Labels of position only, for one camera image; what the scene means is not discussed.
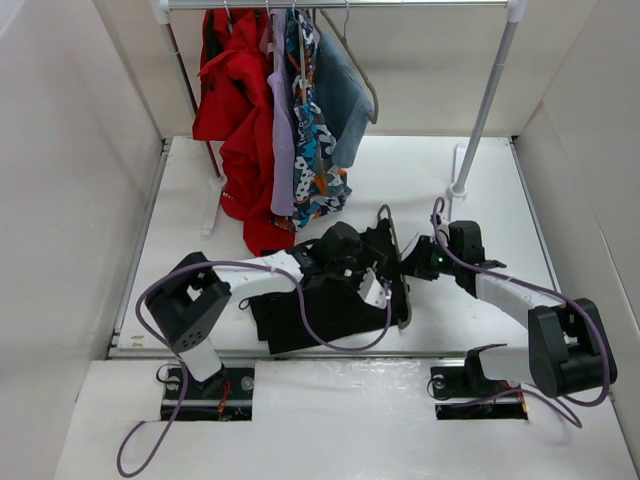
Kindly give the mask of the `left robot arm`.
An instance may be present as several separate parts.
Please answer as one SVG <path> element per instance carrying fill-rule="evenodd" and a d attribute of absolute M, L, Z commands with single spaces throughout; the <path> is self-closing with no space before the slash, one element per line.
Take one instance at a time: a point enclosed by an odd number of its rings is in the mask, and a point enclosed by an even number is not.
<path fill-rule="evenodd" d="M 391 278 L 382 271 L 391 260 L 383 247 L 338 222 L 319 239 L 252 260 L 209 261 L 194 252 L 145 290 L 136 308 L 149 311 L 156 323 L 151 334 L 177 357 L 191 387 L 209 398 L 226 378 L 210 334 L 228 303 L 288 292 L 302 299 L 305 287 L 332 278 L 360 304 L 390 311 Z"/>

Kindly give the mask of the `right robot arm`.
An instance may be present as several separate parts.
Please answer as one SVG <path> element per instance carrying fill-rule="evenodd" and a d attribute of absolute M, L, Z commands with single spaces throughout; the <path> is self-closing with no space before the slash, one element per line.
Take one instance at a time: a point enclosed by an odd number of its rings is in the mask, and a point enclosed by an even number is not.
<path fill-rule="evenodd" d="M 471 392 L 483 394 L 506 381 L 558 398 L 594 388 L 608 391 L 616 382 L 617 364 L 595 303 L 509 274 L 505 264 L 486 258 L 476 222 L 455 221 L 431 237 L 421 236 L 400 270 L 428 281 L 451 276 L 470 296 L 526 329 L 524 347 L 502 343 L 468 351 L 462 381 Z"/>

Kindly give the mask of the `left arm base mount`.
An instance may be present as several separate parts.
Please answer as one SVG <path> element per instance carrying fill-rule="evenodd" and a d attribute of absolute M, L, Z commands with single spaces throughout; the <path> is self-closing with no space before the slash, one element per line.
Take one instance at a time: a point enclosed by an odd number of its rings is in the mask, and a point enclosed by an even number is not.
<path fill-rule="evenodd" d="M 160 419 L 168 421 L 178 404 L 182 372 L 178 365 L 164 364 L 156 371 L 163 386 Z M 214 393 L 204 394 L 190 379 L 176 421 L 240 422 L 251 421 L 255 386 L 253 367 L 231 367 L 226 379 Z"/>

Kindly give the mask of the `black trousers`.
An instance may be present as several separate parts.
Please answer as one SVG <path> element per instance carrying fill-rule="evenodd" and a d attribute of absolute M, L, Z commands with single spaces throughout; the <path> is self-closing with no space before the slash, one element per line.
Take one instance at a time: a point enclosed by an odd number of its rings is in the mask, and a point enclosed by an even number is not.
<path fill-rule="evenodd" d="M 354 334 L 382 329 L 386 309 L 365 304 L 357 290 L 315 287 L 320 269 L 314 261 L 314 242 L 302 242 L 288 250 L 303 261 L 303 270 L 311 276 L 301 281 L 305 313 L 313 332 L 330 342 Z M 397 326 L 405 310 L 404 294 L 399 279 L 399 262 L 390 236 L 391 324 Z M 249 298 L 248 307 L 256 322 L 258 339 L 268 343 L 273 355 L 316 346 L 318 342 L 304 327 L 296 291 L 267 293 Z"/>

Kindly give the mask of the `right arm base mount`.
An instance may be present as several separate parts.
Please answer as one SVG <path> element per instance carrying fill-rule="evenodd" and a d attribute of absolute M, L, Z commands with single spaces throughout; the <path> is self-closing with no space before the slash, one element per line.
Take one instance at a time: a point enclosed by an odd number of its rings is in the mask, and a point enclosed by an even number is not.
<path fill-rule="evenodd" d="M 488 397 L 511 390 L 504 380 L 474 379 L 462 365 L 436 365 L 430 369 L 427 393 L 435 402 L 437 420 L 527 420 L 521 393 L 493 400 Z"/>

